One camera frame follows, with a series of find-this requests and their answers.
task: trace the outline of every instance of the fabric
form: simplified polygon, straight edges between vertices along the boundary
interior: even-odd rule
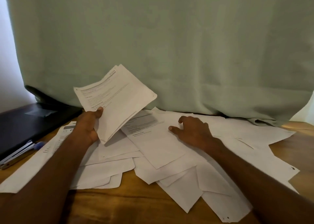
[[[162,110],[279,126],[314,89],[314,0],[8,0],[24,83],[73,87],[123,64]]]

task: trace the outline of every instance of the brown wooden surface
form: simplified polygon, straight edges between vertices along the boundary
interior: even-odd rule
[[[297,133],[270,147],[277,157],[300,170],[290,183],[301,195],[314,201],[314,126],[289,122],[283,127]],[[49,141],[56,133],[57,130],[41,140]],[[0,171],[0,182],[30,157]],[[11,195],[0,194],[0,206]],[[61,223],[208,224],[221,221],[202,198],[186,214],[156,183],[146,184],[132,170],[123,174],[121,186],[115,189],[70,190]],[[251,212],[239,223],[260,222]]]

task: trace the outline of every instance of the stack of papers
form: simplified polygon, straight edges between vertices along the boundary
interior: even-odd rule
[[[120,186],[122,173],[135,170],[147,184],[156,182],[185,212],[202,197],[222,222],[238,222],[252,206],[237,185],[203,151],[182,143],[168,131],[181,126],[178,119],[194,116],[208,123],[213,136],[235,154],[296,191],[289,179],[299,170],[275,157],[269,144],[294,132],[260,127],[243,119],[141,110],[156,94],[122,65],[101,81],[74,88],[86,111],[104,107],[95,126],[100,141],[86,152],[71,189],[109,189]],[[0,192],[18,192],[41,169],[73,131],[76,122],[61,127],[57,135],[14,174],[0,184]]]

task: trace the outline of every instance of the wooden table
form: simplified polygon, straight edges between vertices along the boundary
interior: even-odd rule
[[[290,183],[303,196],[314,201],[314,126],[289,122],[285,129],[297,131],[288,139],[270,145],[273,153],[297,167],[300,172]],[[49,141],[57,130],[45,136]],[[0,182],[10,176],[31,156],[0,171]],[[13,194],[0,194],[0,206]],[[186,214],[156,183],[146,184],[134,170],[123,174],[121,186],[115,189],[70,190],[61,223],[221,223],[200,198]],[[239,223],[260,223],[251,212]]]

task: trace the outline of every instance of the person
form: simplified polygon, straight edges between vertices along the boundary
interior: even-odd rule
[[[103,108],[80,115],[73,132],[41,170],[0,211],[3,224],[59,222],[72,179],[88,147],[97,139],[96,119]],[[169,130],[183,142],[209,154],[238,185],[265,223],[312,223],[314,205],[247,163],[214,138],[208,124],[182,116],[183,129]]]

